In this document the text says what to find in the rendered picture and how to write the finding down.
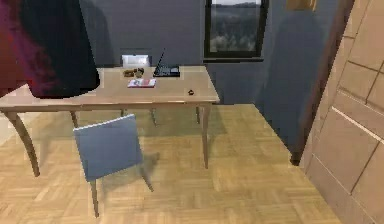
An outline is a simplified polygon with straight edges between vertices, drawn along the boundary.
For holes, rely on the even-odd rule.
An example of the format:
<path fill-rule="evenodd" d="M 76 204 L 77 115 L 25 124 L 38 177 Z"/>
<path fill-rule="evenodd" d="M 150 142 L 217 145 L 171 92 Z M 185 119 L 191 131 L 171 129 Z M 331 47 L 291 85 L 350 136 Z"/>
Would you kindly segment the brown lumpy decoration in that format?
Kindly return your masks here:
<path fill-rule="evenodd" d="M 123 72 L 125 77 L 136 77 L 141 78 L 144 74 L 143 68 L 127 69 Z"/>

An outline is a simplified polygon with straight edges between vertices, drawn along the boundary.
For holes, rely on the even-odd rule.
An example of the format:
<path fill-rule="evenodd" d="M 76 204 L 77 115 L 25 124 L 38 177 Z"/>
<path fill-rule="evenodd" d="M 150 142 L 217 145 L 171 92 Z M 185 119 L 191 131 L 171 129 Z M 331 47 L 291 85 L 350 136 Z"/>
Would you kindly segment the light wooden table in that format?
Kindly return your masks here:
<path fill-rule="evenodd" d="M 27 85 L 0 98 L 0 113 L 8 118 L 21 138 L 29 157 L 33 174 L 40 175 L 32 139 L 19 115 L 27 112 L 68 111 L 76 121 L 78 111 L 153 109 L 161 107 L 196 107 L 202 127 L 203 154 L 208 154 L 208 121 L 213 104 L 220 101 L 204 66 L 182 66 L 178 78 L 158 78 L 154 88 L 129 88 L 124 69 L 101 68 L 100 86 L 80 96 L 64 99 L 38 99 Z"/>

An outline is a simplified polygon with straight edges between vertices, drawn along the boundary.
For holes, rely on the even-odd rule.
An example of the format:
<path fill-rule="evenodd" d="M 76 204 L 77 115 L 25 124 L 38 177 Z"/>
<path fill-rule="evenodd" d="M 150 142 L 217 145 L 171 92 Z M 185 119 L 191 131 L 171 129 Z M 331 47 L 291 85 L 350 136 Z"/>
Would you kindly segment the black laptop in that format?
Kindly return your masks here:
<path fill-rule="evenodd" d="M 155 77 L 179 77 L 180 68 L 178 65 L 165 65 L 162 63 L 164 52 L 162 52 L 160 59 L 153 72 Z"/>

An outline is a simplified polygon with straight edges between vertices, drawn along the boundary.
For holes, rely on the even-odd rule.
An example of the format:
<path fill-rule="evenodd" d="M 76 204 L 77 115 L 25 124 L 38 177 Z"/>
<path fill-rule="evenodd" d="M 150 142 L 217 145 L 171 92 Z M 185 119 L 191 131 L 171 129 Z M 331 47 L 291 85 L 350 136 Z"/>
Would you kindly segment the red white book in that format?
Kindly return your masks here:
<path fill-rule="evenodd" d="M 129 88 L 154 88 L 156 85 L 155 79 L 132 79 L 128 83 Z"/>

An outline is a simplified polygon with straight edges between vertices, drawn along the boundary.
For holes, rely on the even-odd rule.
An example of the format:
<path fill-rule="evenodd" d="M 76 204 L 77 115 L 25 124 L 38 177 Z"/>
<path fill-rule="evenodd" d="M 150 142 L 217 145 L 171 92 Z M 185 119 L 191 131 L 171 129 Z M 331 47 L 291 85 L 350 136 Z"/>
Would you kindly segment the white chair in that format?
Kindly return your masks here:
<path fill-rule="evenodd" d="M 150 57 L 148 55 L 122 55 L 124 67 L 149 67 Z"/>

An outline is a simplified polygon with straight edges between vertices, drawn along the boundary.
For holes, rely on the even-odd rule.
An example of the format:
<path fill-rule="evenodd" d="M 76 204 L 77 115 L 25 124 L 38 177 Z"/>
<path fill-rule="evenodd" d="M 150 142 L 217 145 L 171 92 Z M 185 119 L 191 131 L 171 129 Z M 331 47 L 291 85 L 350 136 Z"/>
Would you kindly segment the blue grey chair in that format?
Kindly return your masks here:
<path fill-rule="evenodd" d="M 128 114 L 73 129 L 85 180 L 90 184 L 94 216 L 99 217 L 98 179 L 137 167 L 150 191 L 154 191 L 144 168 L 136 116 Z"/>

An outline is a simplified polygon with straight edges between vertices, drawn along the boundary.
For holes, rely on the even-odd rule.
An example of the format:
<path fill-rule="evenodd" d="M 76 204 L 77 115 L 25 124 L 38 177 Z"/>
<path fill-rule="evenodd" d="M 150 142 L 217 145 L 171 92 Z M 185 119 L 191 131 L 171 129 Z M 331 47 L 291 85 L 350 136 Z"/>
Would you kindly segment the black framed window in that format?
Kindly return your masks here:
<path fill-rule="evenodd" d="M 260 61 L 269 0 L 206 0 L 204 61 Z"/>

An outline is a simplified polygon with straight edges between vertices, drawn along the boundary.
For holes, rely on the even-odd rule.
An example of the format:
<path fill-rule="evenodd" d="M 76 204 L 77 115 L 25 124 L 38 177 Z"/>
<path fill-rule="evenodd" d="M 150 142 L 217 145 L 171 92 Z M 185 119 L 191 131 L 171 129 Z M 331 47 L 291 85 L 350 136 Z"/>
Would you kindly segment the light wooden room door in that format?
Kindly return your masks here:
<path fill-rule="evenodd" d="M 300 166 L 343 224 L 384 224 L 384 0 L 340 0 Z"/>

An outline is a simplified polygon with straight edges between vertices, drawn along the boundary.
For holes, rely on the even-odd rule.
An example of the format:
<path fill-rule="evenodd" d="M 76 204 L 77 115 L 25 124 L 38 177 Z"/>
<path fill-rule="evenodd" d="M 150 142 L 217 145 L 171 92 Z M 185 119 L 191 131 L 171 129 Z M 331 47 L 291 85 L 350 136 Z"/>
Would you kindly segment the yellow framed wall picture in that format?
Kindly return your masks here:
<path fill-rule="evenodd" d="M 316 7 L 317 0 L 286 0 L 286 8 L 288 10 L 311 10 Z"/>

